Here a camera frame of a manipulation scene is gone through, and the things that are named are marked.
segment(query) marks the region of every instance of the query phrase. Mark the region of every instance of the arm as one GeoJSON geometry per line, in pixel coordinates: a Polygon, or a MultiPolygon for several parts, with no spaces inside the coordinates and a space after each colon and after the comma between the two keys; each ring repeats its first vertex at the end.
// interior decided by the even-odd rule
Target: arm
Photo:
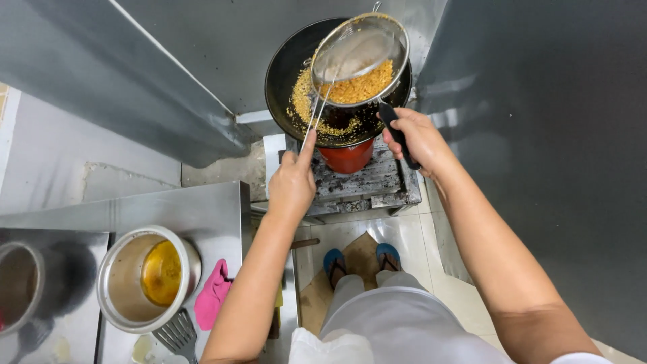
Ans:
{"type": "MultiPolygon", "coordinates": [[[[517,363],[548,364],[561,355],[601,355],[537,260],[461,166],[431,120],[396,109],[411,156],[436,184],[465,267],[474,279],[501,344],[517,363]]],[[[401,147],[384,131],[398,159],[401,147]]]]}
{"type": "Polygon", "coordinates": [[[310,162],[315,140],[313,130],[299,157],[286,152],[270,179],[267,213],[227,293],[200,363],[244,363],[261,352],[294,232],[314,198],[310,162]]]}

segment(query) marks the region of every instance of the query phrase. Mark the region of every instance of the metal pot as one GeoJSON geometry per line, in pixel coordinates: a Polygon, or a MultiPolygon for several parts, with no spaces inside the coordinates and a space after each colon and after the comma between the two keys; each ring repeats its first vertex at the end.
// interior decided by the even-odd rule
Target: metal pot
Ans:
{"type": "Polygon", "coordinates": [[[146,334],[166,324],[200,281],[200,256],[186,240],[161,226],[146,226],[123,235],[99,267],[97,296],[105,318],[118,329],[146,334]],[[180,288],[171,305],[157,306],[140,284],[142,265],[155,244],[169,240],[180,256],[180,288]]]}
{"type": "Polygon", "coordinates": [[[17,332],[31,320],[55,316],[68,296],[62,254],[22,242],[0,246],[0,310],[4,321],[0,337],[17,332]]]}
{"type": "MultiPolygon", "coordinates": [[[[300,71],[307,68],[304,61],[311,59],[319,43],[339,24],[349,17],[334,17],[310,24],[294,33],[276,51],[265,75],[265,102],[276,124],[291,137],[303,140],[302,126],[305,122],[294,112],[290,102],[292,88],[300,71]]],[[[393,107],[401,107],[407,103],[411,91],[411,63],[407,65],[400,76],[398,86],[383,100],[393,107]]],[[[353,107],[338,107],[326,105],[323,109],[322,120],[333,128],[348,127],[353,116],[360,119],[360,126],[352,133],[341,136],[319,135],[316,146],[319,148],[344,148],[361,144],[380,134],[384,125],[377,118],[379,110],[377,103],[362,104],[353,107]]]]}

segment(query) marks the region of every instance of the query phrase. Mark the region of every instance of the wok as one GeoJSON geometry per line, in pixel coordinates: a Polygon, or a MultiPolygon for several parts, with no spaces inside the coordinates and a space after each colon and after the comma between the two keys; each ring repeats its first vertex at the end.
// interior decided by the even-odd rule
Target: wok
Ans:
{"type": "MultiPolygon", "coordinates": [[[[311,58],[322,39],[335,27],[350,19],[349,17],[333,17],[312,23],[294,33],[276,51],[265,75],[265,102],[276,124],[291,137],[303,140],[310,120],[301,120],[290,101],[292,88],[299,77],[300,71],[307,68],[303,63],[311,58]]],[[[382,98],[387,104],[397,108],[404,106],[411,91],[411,63],[407,65],[400,77],[399,85],[389,95],[382,98]]],[[[384,125],[377,118],[378,104],[364,104],[351,108],[326,105],[323,109],[321,122],[330,127],[345,129],[353,116],[360,120],[360,125],[354,131],[345,135],[335,136],[324,133],[317,135],[316,146],[319,148],[343,148],[354,146],[372,139],[380,134],[384,125]]]]}

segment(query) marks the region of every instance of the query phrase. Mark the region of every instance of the blue flip-flop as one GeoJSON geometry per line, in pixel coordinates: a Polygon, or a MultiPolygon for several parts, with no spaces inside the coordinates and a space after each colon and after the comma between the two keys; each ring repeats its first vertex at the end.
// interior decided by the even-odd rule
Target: blue flip-flop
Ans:
{"type": "Polygon", "coordinates": [[[330,287],[333,287],[333,273],[335,269],[341,269],[344,274],[347,274],[346,268],[343,265],[339,264],[336,259],[344,262],[344,266],[346,265],[346,259],[339,249],[330,249],[328,250],[328,253],[326,253],[323,257],[323,271],[325,272],[325,276],[328,277],[328,283],[330,283],[330,287]]]}
{"type": "MultiPolygon", "coordinates": [[[[393,245],[387,244],[387,243],[381,243],[377,245],[377,249],[375,249],[375,257],[377,258],[378,264],[380,263],[380,255],[382,254],[393,255],[395,260],[397,260],[398,263],[400,263],[400,267],[402,267],[402,262],[400,262],[400,255],[398,254],[398,251],[393,245]]],[[[391,262],[389,262],[388,259],[384,259],[384,261],[382,262],[382,265],[380,266],[381,271],[384,270],[387,263],[393,268],[394,271],[400,271],[398,267],[394,266],[391,262]]]]}

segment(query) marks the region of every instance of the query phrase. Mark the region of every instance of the tiled floor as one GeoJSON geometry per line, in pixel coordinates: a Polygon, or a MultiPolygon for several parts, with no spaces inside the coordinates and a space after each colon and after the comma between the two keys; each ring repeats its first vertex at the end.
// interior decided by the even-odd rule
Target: tiled floor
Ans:
{"type": "MultiPolygon", "coordinates": [[[[306,287],[322,268],[324,254],[328,250],[334,247],[341,250],[368,231],[378,243],[390,243],[398,249],[404,270],[414,275],[422,286],[443,301],[466,330],[503,351],[476,288],[444,273],[432,217],[432,213],[442,212],[439,210],[442,206],[432,201],[430,207],[422,180],[421,191],[422,203],[403,212],[402,216],[387,217],[384,211],[359,212],[331,216],[326,225],[299,227],[295,240],[321,239],[318,245],[296,251],[299,290],[306,287]]],[[[605,344],[596,342],[596,345],[615,364],[642,363],[605,344]]]]}

